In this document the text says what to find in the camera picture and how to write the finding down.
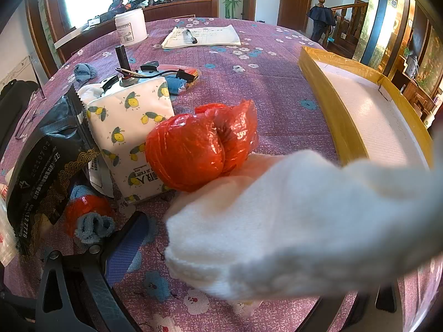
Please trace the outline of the small red bag blue sock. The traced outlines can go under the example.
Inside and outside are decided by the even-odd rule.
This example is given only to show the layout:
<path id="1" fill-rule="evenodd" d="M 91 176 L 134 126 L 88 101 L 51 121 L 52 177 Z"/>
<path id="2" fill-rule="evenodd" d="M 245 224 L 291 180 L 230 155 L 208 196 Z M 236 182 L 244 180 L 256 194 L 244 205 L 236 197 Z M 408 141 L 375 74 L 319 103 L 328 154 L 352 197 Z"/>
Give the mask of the small red bag blue sock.
<path id="1" fill-rule="evenodd" d="M 99 243 L 115 227 L 113 209 L 106 197 L 98 196 L 86 185 L 74 185 L 64 210 L 64 230 L 85 245 Z"/>

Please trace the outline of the black snack packet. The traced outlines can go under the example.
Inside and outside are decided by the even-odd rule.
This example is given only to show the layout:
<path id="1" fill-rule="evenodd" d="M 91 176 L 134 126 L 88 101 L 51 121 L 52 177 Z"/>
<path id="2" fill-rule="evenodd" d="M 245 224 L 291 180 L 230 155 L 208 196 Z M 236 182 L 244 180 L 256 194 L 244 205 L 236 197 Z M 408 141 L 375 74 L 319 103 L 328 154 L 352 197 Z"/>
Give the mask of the black snack packet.
<path id="1" fill-rule="evenodd" d="M 14 167 L 6 205 L 20 255 L 35 253 L 41 218 L 58 221 L 76 175 L 99 154 L 72 86 L 38 123 Z"/>

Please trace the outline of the lemon print tissue pack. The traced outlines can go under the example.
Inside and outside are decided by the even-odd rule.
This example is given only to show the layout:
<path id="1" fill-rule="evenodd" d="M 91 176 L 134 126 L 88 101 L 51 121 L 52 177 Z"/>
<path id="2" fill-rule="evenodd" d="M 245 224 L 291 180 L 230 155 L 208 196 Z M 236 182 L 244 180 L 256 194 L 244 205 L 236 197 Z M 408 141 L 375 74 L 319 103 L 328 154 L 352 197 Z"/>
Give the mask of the lemon print tissue pack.
<path id="1" fill-rule="evenodd" d="M 174 116 L 167 81 L 145 79 L 110 89 L 88 84 L 77 92 L 89 129 L 123 199 L 135 203 L 160 194 L 164 183 L 146 161 L 147 135 Z"/>

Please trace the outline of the large red plastic bag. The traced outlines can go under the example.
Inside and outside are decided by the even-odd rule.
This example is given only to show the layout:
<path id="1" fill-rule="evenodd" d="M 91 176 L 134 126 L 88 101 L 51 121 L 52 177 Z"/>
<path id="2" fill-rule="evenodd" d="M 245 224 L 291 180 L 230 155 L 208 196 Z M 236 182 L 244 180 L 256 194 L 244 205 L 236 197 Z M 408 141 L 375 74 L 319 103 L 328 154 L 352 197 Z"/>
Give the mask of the large red plastic bag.
<path id="1" fill-rule="evenodd" d="M 146 138 L 146 161 L 173 190 L 191 193 L 241 167 L 258 144 L 252 100 L 210 103 L 159 123 Z"/>

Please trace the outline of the white towel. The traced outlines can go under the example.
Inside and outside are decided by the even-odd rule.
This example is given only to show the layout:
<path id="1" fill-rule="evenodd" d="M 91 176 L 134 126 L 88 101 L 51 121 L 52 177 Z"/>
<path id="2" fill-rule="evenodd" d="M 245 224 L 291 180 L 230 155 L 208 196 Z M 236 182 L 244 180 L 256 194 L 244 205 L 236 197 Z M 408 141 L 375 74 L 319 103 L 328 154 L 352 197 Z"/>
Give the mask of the white towel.
<path id="1" fill-rule="evenodd" d="M 319 153 L 253 155 L 182 194 L 165 218 L 166 265 L 222 300 L 367 291 L 442 251 L 442 135 L 431 169 Z"/>

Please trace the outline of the eyeglasses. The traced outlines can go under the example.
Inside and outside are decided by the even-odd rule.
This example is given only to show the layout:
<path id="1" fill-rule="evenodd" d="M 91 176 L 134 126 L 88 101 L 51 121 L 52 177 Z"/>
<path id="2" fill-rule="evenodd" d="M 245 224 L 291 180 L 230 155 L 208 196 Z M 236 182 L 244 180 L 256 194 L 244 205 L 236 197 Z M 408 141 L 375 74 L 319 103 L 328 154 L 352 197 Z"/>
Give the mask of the eyeglasses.
<path id="1" fill-rule="evenodd" d="M 29 102 L 26 106 L 26 109 L 22 116 L 20 117 L 19 123 L 17 125 L 16 131 L 14 133 L 15 140 L 24 140 L 28 132 L 30 123 L 32 123 L 35 118 L 38 115 L 38 109 L 41 107 L 43 102 L 47 100 L 42 85 L 40 83 L 40 79 L 38 77 L 37 71 L 35 69 L 35 66 L 33 64 L 32 58 L 29 56 L 28 61 L 25 63 L 25 67 L 28 66 L 31 67 L 32 73 L 33 73 L 33 79 L 32 82 L 35 82 L 37 84 L 37 88 L 31 93 Z"/>

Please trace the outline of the black bag on seat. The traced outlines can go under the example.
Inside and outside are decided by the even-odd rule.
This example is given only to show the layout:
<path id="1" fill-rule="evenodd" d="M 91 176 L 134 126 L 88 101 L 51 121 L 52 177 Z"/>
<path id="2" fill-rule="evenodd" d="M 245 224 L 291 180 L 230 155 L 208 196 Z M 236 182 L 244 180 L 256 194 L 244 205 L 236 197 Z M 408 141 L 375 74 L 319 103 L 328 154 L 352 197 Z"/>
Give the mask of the black bag on seat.
<path id="1" fill-rule="evenodd" d="M 34 81 L 13 79 L 1 90 L 0 103 L 0 143 L 1 157 L 11 140 L 14 131 L 26 111 L 32 93 L 39 89 Z"/>

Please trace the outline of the blue sock on table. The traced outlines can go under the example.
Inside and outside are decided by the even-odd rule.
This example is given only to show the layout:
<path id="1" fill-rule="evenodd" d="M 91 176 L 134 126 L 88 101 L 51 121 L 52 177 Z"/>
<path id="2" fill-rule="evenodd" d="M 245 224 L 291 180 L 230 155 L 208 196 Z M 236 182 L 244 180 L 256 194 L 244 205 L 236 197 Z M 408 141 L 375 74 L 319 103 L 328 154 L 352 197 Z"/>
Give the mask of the blue sock on table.
<path id="1" fill-rule="evenodd" d="M 79 85 L 84 85 L 96 76 L 97 70 L 90 64 L 79 63 L 74 67 L 74 77 Z"/>

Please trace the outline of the small electric motor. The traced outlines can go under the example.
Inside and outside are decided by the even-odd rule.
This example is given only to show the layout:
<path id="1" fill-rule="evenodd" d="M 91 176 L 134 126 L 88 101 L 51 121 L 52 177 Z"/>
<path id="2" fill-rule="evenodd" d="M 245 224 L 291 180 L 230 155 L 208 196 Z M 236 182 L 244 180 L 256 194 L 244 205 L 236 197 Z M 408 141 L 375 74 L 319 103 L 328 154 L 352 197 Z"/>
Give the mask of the small electric motor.
<path id="1" fill-rule="evenodd" d="M 145 79 L 163 77 L 160 74 L 153 74 L 153 71 L 160 65 L 158 61 L 150 61 L 142 64 L 139 70 L 132 70 L 125 47 L 118 45 L 115 47 L 115 52 L 119 62 L 119 66 L 116 68 L 117 74 L 105 79 L 101 83 L 101 88 L 104 92 L 108 92 L 115 85 L 126 88 L 143 82 Z"/>

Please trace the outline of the blue orange cloth pack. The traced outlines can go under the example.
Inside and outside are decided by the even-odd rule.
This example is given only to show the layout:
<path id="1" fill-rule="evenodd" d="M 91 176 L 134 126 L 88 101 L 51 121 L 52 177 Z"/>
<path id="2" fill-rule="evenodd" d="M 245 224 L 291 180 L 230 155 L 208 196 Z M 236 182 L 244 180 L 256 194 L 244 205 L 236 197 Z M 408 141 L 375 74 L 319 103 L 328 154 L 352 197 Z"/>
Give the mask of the blue orange cloth pack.
<path id="1" fill-rule="evenodd" d="M 197 68 L 182 65 L 160 64 L 153 74 L 160 74 L 166 79 L 171 97 L 179 96 L 195 85 L 201 77 Z"/>

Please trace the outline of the purple floral tablecloth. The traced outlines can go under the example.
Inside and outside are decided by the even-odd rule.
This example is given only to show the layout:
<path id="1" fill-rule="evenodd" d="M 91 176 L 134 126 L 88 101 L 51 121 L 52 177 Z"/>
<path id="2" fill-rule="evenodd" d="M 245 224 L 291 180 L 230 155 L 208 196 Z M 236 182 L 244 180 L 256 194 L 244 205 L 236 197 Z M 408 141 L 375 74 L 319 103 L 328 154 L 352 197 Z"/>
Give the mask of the purple floral tablecloth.
<path id="1" fill-rule="evenodd" d="M 442 141 L 381 158 L 330 124 L 348 112 L 311 40 L 260 23 L 148 24 L 129 52 L 161 72 L 122 87 L 110 34 L 44 87 L 8 184 L 6 285 L 37 331 L 317 331 L 318 310 L 442 276 Z"/>

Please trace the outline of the white plastic jar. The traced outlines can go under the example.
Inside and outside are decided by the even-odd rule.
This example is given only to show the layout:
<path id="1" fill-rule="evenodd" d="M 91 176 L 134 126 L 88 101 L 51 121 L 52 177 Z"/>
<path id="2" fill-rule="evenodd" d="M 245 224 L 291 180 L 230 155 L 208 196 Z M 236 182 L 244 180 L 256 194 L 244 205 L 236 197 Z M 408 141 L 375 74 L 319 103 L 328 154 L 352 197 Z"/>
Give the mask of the white plastic jar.
<path id="1" fill-rule="evenodd" d="M 144 13 L 137 8 L 114 17 L 119 42 L 123 46 L 131 46 L 148 37 Z"/>

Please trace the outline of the black pen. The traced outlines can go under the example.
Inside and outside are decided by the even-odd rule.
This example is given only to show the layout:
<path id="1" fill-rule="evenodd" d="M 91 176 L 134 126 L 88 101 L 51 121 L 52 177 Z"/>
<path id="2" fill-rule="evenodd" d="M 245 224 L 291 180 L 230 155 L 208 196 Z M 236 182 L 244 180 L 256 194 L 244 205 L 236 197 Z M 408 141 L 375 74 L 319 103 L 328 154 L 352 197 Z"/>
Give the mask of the black pen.
<path id="1" fill-rule="evenodd" d="M 186 30 L 186 35 L 189 37 L 189 40 L 192 42 L 192 44 L 197 44 L 197 38 L 192 35 L 192 32 L 189 29 Z"/>

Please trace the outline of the white notepad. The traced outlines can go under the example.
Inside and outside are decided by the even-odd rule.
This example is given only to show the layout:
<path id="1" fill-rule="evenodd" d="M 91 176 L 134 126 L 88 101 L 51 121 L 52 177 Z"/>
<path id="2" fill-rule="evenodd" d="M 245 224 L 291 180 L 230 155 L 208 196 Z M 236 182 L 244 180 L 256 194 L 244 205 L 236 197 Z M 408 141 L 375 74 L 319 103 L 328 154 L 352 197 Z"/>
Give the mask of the white notepad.
<path id="1" fill-rule="evenodd" d="M 197 38 L 197 44 L 192 44 L 186 35 L 189 29 Z M 225 27 L 207 28 L 174 28 L 172 32 L 161 43 L 164 50 L 174 50 L 193 46 L 240 46 L 239 35 L 232 25 Z"/>

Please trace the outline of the yellow taped cardboard tray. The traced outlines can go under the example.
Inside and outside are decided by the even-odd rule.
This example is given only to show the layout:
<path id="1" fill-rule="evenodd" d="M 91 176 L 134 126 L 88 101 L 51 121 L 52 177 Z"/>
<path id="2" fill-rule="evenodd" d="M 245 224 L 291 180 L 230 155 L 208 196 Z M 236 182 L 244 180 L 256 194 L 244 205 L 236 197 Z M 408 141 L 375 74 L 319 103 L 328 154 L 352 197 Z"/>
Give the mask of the yellow taped cardboard tray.
<path id="1" fill-rule="evenodd" d="M 407 99 L 378 71 L 304 46 L 299 67 L 321 107 L 342 165 L 433 165 L 432 139 Z"/>

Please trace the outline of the person in dark jacket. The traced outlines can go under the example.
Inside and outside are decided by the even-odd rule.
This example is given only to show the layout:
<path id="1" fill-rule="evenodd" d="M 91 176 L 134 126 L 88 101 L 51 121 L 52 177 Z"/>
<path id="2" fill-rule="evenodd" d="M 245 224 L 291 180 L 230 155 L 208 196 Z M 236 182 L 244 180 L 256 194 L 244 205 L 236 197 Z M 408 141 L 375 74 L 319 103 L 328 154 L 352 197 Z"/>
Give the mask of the person in dark jacket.
<path id="1" fill-rule="evenodd" d="M 330 27 L 336 25 L 335 16 L 332 10 L 324 6 L 325 0 L 318 0 L 318 3 L 313 6 L 308 14 L 313 21 L 313 30 L 311 33 L 311 40 L 314 42 L 319 42 L 322 34 L 325 34 Z"/>

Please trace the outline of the brown wooden door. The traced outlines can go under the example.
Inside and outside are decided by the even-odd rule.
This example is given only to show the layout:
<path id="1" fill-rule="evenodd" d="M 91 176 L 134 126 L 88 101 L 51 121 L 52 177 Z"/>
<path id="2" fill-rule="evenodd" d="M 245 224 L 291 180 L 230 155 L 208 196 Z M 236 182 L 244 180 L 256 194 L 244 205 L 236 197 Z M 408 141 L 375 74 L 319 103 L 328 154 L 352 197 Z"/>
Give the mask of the brown wooden door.
<path id="1" fill-rule="evenodd" d="M 280 0 L 277 25 L 292 30 L 306 30 L 311 0 Z"/>

